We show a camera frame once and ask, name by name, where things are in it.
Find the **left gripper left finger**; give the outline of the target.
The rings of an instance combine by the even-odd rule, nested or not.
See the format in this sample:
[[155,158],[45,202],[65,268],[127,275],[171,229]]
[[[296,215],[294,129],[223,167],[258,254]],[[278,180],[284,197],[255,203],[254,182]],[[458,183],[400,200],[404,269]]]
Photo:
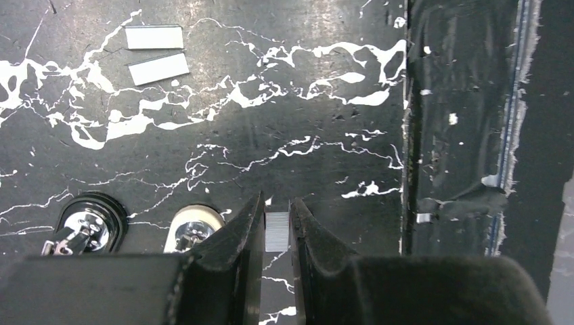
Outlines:
[[2,324],[257,324],[265,199],[184,253],[30,256],[1,282]]

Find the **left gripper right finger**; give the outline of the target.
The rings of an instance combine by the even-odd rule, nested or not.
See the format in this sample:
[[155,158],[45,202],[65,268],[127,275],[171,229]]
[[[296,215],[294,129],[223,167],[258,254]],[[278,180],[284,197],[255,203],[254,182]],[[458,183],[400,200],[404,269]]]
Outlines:
[[361,255],[301,199],[290,206],[298,324],[550,324],[535,284],[504,257]]

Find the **beige stapler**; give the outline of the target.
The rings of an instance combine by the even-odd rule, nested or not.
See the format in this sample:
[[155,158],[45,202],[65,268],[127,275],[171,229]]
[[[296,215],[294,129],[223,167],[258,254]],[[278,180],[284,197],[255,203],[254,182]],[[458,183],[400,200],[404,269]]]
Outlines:
[[184,253],[224,225],[224,218],[215,209],[203,204],[187,205],[174,215],[163,253]]

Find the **staple strip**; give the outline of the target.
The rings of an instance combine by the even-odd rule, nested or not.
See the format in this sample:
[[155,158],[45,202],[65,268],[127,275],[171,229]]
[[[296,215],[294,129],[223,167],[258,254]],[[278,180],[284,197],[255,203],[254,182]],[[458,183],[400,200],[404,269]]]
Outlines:
[[265,214],[265,251],[282,253],[289,249],[290,221],[288,212]]
[[125,26],[130,50],[183,49],[183,29],[179,25]]
[[183,52],[130,64],[128,70],[136,86],[190,73]]

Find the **black stapler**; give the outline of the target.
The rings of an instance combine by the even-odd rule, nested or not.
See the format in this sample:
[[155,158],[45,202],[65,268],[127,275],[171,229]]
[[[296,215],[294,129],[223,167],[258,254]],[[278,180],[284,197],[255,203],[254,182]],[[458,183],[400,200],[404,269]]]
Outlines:
[[65,204],[53,236],[44,242],[41,254],[114,253],[127,230],[127,211],[119,201],[101,192],[84,192]]

